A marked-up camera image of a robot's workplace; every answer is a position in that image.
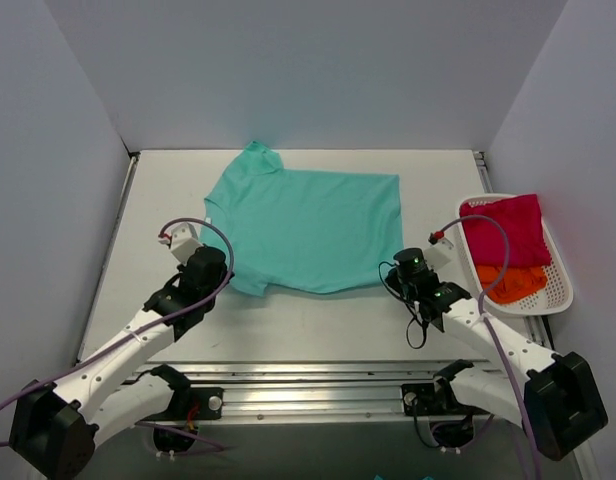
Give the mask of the teal t-shirt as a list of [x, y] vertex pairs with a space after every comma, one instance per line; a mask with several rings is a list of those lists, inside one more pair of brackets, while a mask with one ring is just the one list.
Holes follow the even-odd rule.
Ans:
[[379, 263], [403, 248], [398, 176], [292, 170], [258, 142], [225, 168], [204, 206], [232, 245], [234, 289], [252, 296], [375, 285]]

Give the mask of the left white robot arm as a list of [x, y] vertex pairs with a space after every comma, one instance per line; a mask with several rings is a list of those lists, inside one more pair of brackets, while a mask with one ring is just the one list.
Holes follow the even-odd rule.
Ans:
[[16, 400], [8, 446], [48, 479], [72, 479], [95, 450], [147, 417], [178, 419], [198, 405], [187, 377], [162, 364], [130, 375], [180, 340], [214, 307], [231, 278], [223, 251], [199, 246], [124, 329], [57, 379], [33, 381]]

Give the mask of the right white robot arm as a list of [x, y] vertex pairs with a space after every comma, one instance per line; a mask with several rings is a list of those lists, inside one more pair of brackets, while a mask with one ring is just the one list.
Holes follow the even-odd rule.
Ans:
[[419, 248], [399, 251], [382, 281], [416, 321], [480, 353], [503, 377], [459, 359], [436, 373], [432, 400], [443, 412], [475, 407], [521, 428], [531, 446], [559, 461], [609, 421], [589, 363], [532, 342], [453, 282], [442, 282]]

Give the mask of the orange t-shirt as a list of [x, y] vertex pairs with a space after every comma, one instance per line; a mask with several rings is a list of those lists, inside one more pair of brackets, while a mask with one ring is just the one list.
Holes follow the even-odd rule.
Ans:
[[492, 287], [501, 270], [501, 267], [476, 266], [481, 287], [488, 290], [487, 296], [497, 304], [520, 301], [542, 290], [548, 282], [542, 267], [509, 267], [500, 282]]

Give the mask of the magenta t-shirt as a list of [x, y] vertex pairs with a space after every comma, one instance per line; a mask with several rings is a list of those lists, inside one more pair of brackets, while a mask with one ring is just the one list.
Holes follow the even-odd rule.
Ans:
[[[493, 219], [501, 227], [508, 239], [509, 267], [530, 268], [551, 263], [536, 194], [514, 196], [480, 205], [464, 203], [459, 209], [459, 215], [482, 215]], [[476, 265], [501, 267], [504, 264], [505, 242], [500, 230], [492, 222], [469, 219], [463, 228]]]

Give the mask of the white plastic basket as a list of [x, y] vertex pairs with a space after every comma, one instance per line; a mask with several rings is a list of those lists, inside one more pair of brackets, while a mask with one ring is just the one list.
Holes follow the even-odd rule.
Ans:
[[[464, 203], [468, 203], [470, 205], [480, 205], [514, 196], [520, 195], [484, 194], [481, 196], [468, 197], [459, 202], [458, 215], [459, 209]], [[484, 220], [492, 222], [500, 230], [503, 236], [503, 240], [505, 242], [505, 256], [504, 264], [501, 266], [502, 270], [500, 274], [504, 275], [506, 270], [509, 268], [508, 262], [510, 251], [506, 233], [493, 219], [486, 217]], [[459, 224], [456, 228], [459, 256], [462, 262], [464, 272], [468, 277], [470, 288], [474, 291], [479, 291], [483, 288], [480, 285], [480, 281], [477, 275], [477, 265], [472, 260], [471, 252], [465, 237], [463, 228], [463, 224], [465, 222]], [[543, 216], [542, 226], [544, 240], [552, 258], [549, 265], [539, 266], [543, 268], [544, 273], [547, 276], [548, 282], [546, 286], [539, 292], [511, 304], [497, 304], [487, 296], [486, 306], [489, 309], [496, 311], [498, 312], [498, 314], [504, 316], [541, 316], [563, 312], [571, 305], [574, 296], [572, 285], [565, 271], [565, 267], [559, 255], [559, 252], [552, 240], [552, 237], [550, 236], [550, 232], [543, 221]]]

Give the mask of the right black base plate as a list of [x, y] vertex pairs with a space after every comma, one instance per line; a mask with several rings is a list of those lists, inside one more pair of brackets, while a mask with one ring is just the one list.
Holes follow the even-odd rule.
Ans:
[[470, 412], [466, 406], [448, 403], [431, 382], [402, 384], [400, 391], [403, 412], [409, 417], [460, 416]]

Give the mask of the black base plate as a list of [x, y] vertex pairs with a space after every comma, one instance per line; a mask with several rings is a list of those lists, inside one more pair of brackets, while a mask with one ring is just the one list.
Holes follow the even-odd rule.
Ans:
[[193, 386], [176, 391], [165, 410], [149, 420], [195, 422], [219, 420], [222, 417], [224, 390], [220, 387]]
[[400, 391], [403, 412], [409, 417], [460, 416], [470, 412], [466, 406], [448, 403], [431, 382], [402, 384]]

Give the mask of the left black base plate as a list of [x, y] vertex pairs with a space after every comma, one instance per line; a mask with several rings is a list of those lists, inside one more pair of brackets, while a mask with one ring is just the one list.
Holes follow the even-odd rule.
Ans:
[[219, 420], [222, 417], [224, 390], [220, 387], [193, 386], [176, 391], [165, 410], [149, 420], [195, 422]]

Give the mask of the aluminium frame rail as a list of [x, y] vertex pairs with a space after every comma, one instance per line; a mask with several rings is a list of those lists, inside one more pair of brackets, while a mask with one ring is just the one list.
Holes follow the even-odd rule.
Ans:
[[[126, 380], [158, 366], [149, 364]], [[209, 422], [249, 424], [390, 421], [405, 416], [400, 387], [433, 384], [440, 362], [317, 363], [317, 364], [174, 364], [193, 386], [224, 390], [219, 420], [175, 422], [178, 426]]]

